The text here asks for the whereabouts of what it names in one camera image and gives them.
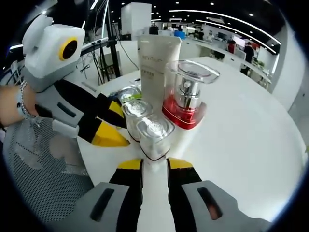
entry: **gray padding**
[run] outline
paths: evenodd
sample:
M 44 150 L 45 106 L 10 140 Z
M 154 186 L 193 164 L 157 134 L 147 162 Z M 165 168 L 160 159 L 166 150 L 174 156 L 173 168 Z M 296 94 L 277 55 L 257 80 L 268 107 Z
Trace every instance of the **gray padding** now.
M 113 189 L 114 192 L 107 203 L 101 220 L 97 222 L 92 220 L 90 215 L 106 189 Z M 129 186 L 100 183 L 77 200 L 75 209 L 69 216 L 62 221 L 51 222 L 49 225 L 54 231 L 116 232 L 119 212 L 128 189 Z
M 222 216 L 212 220 L 202 197 L 197 191 L 205 187 L 217 202 Z M 235 198 L 220 189 L 211 181 L 182 185 L 191 205 L 197 232 L 264 232 L 270 226 L 266 220 L 250 218 L 238 209 Z
M 74 128 L 77 127 L 78 122 L 84 115 L 82 111 L 76 109 L 74 106 L 70 105 L 66 100 L 64 100 L 56 90 L 55 86 L 50 86 L 43 93 L 37 93 L 35 95 L 35 99 L 39 106 L 47 110 L 50 110 L 53 113 L 53 119 L 56 119 Z M 66 114 L 63 110 L 61 110 L 57 106 L 58 102 L 62 103 L 65 107 L 74 112 L 76 116 L 71 117 L 70 115 Z
M 63 68 L 55 70 L 54 72 L 45 76 L 44 78 L 35 77 L 29 72 L 26 66 L 23 68 L 22 74 L 25 77 L 25 81 L 28 82 L 31 88 L 35 90 L 35 92 L 39 93 L 47 89 L 49 86 L 51 86 L 56 81 L 64 78 L 66 75 L 73 72 L 76 67 L 76 64 L 77 64 L 77 61 L 71 64 L 68 64 Z

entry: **bracelet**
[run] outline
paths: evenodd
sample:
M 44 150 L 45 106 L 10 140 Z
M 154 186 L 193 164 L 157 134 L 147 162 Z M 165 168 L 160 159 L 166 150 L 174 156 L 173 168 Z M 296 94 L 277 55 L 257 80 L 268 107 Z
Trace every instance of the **bracelet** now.
M 21 115 L 24 119 L 35 118 L 35 116 L 31 115 L 25 107 L 24 103 L 24 90 L 27 85 L 26 81 L 23 81 L 20 85 L 19 91 L 17 93 L 17 110 L 19 115 Z

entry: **white cabinet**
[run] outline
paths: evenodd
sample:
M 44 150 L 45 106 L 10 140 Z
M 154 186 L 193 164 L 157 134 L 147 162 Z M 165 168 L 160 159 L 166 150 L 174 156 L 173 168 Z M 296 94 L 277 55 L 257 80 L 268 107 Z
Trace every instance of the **white cabinet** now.
M 224 59 L 223 59 L 223 63 L 228 64 L 230 66 L 232 66 L 233 68 L 237 69 L 238 71 L 240 71 L 241 69 L 241 61 L 236 58 L 233 54 L 225 54 Z

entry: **ceiling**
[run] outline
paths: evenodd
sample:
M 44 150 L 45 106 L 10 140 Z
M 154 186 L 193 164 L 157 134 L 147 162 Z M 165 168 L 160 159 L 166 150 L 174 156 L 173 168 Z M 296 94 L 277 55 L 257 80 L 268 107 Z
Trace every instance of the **ceiling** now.
M 96 7 L 93 10 L 90 10 L 90 6 L 94 1 L 95 0 L 45 0 L 44 3 L 49 3 L 50 7 L 46 7 L 46 15 L 52 17 L 55 23 L 81 27 L 83 22 L 86 21 L 84 29 L 87 30 L 91 29 L 95 25 L 98 8 L 104 0 L 98 0 Z M 109 6 L 110 10 L 113 12 L 111 13 L 111 20 L 114 22 L 121 22 L 119 19 L 121 18 L 121 8 L 131 2 L 133 1 L 110 0 Z M 209 21 L 207 17 L 219 18 L 213 14 L 205 13 L 169 12 L 169 10 L 200 10 L 220 13 L 243 20 L 271 35 L 275 35 L 279 32 L 284 24 L 283 17 L 281 16 L 279 10 L 266 0 L 138 0 L 134 2 L 152 4 L 152 12 L 154 13 L 152 15 L 152 19 L 158 19 L 159 16 L 161 16 L 161 22 L 169 22 L 169 19 L 175 16 L 175 18 L 183 19 L 183 23 L 194 22 L 194 24 L 200 25 L 201 23 L 196 22 L 196 20 Z M 36 6 L 35 9 L 37 10 L 41 8 L 43 7 Z M 37 14 L 40 14 L 40 11 L 32 14 L 32 18 L 34 19 Z M 102 24 L 103 14 L 104 9 L 102 9 L 97 16 L 97 25 Z M 220 18 L 224 21 L 224 25 L 226 26 L 249 34 L 263 43 L 269 42 L 268 36 L 244 23 L 226 17 Z M 31 22 L 32 20 L 25 21 L 20 30 L 16 32 L 12 45 L 21 43 L 23 35 Z M 279 46 L 275 46 L 274 50 L 278 51 Z
M 123 7 L 121 4 L 122 2 L 129 4 L 132 1 L 110 0 L 111 11 L 114 11 L 114 13 L 112 13 L 112 20 L 115 22 L 120 21 L 119 18 L 121 17 L 121 7 Z M 159 19 L 159 16 L 161 16 L 160 19 L 162 22 L 169 22 L 169 19 L 173 16 L 175 16 L 175 18 L 183 19 L 182 22 L 194 22 L 195 24 L 201 24 L 195 20 L 209 21 L 207 17 L 220 18 L 219 16 L 205 13 L 169 12 L 169 10 L 200 10 L 220 13 L 241 19 L 245 22 L 253 24 L 271 35 L 278 33 L 284 24 L 283 17 L 281 16 L 279 10 L 264 0 L 138 0 L 134 2 L 145 2 L 152 4 L 152 12 L 154 13 L 152 15 L 152 19 Z M 269 40 L 268 36 L 244 23 L 226 17 L 221 18 L 224 20 L 226 26 L 237 29 L 246 34 L 250 34 L 264 43 Z

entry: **ceiling light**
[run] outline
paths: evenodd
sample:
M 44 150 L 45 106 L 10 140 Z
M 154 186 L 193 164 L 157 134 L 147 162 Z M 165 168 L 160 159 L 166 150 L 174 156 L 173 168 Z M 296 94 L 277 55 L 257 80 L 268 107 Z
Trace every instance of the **ceiling light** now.
M 220 14 L 220 13 L 215 13 L 215 12 L 209 12 L 209 11 L 198 11 L 198 10 L 169 10 L 169 12 L 197 12 L 197 13 L 206 13 L 206 14 L 214 14 L 214 15 L 218 15 L 218 16 L 222 16 L 222 17 L 227 17 L 227 18 L 231 18 L 231 19 L 234 19 L 236 21 L 239 21 L 241 23 L 244 23 L 256 30 L 259 30 L 260 32 L 264 33 L 265 35 L 267 35 L 269 38 L 273 39 L 274 41 L 276 41 L 278 44 L 281 44 L 281 42 L 279 40 L 277 40 L 275 37 L 273 37 L 272 35 L 268 34 L 266 31 L 263 31 L 262 29 L 259 29 L 258 27 L 250 24 L 250 23 L 247 23 L 241 19 L 238 19 L 238 18 L 234 18 L 232 16 L 228 16 L 228 15 L 225 15 L 225 14 Z
M 95 2 L 91 5 L 90 9 L 93 10 L 97 4 L 98 0 L 95 0 Z
M 230 28 L 230 27 L 228 27 L 228 26 L 221 25 L 221 24 L 218 24 L 218 23 L 213 23 L 213 22 L 208 22 L 208 21 L 206 22 L 206 21 L 203 21 L 203 20 L 196 20 L 196 22 L 202 22 L 202 23 L 214 24 L 214 25 L 217 25 L 217 26 L 221 26 L 221 27 L 224 27 L 224 28 L 227 28 L 227 29 L 233 30 L 233 31 L 235 31 L 235 32 L 237 31 L 237 32 L 239 32 L 239 33 L 241 33 L 241 34 L 243 34 L 243 35 L 245 35 L 245 36 L 249 37 L 249 38 L 254 39 L 255 41 L 259 42 L 261 45 L 263 45 L 263 46 L 267 47 L 269 50 L 271 50 L 273 53 L 275 53 L 275 54 L 276 54 L 276 52 L 275 52 L 273 49 L 271 49 L 270 47 L 268 47 L 265 43 L 263 43 L 262 41 L 259 41 L 258 39 L 256 39 L 256 38 L 252 37 L 251 35 L 248 35 L 248 34 L 246 34 L 246 33 L 242 32 L 242 31 L 240 31 L 240 30 L 236 30 L 236 29 L 234 29 L 234 28 Z
M 10 50 L 12 50 L 12 49 L 14 49 L 14 48 L 18 48 L 18 47 L 23 47 L 23 45 L 22 45 L 22 44 L 14 45 L 14 46 L 10 47 Z
M 83 22 L 82 29 L 84 29 L 85 24 L 86 24 L 86 21 Z

